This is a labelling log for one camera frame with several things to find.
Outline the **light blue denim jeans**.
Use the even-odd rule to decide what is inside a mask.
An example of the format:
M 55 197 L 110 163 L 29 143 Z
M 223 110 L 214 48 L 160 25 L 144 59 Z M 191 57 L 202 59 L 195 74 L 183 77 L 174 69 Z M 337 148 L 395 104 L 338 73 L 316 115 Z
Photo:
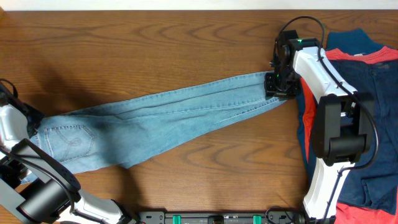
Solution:
M 72 173 L 130 168 L 280 106 L 264 81 L 250 73 L 47 117 L 31 141 Z

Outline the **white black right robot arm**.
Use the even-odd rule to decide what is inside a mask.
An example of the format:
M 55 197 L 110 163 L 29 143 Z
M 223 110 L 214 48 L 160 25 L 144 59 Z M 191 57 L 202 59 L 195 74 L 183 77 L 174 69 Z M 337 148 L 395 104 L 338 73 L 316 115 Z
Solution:
M 292 223 L 334 223 L 345 178 L 377 133 L 373 97 L 358 93 L 341 77 L 316 38 L 301 39 L 294 30 L 276 37 L 270 65 L 274 71 L 265 75 L 267 96 L 294 98 L 308 88 L 315 102 L 307 142 L 315 170 L 303 210 L 289 217 Z

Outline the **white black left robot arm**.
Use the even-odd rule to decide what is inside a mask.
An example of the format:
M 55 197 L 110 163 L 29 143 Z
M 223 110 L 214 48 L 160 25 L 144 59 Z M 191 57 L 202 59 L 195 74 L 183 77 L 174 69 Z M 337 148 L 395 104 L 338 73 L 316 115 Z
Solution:
M 76 177 L 30 141 L 43 114 L 1 80 L 1 205 L 22 223 L 135 224 L 114 200 L 81 189 Z

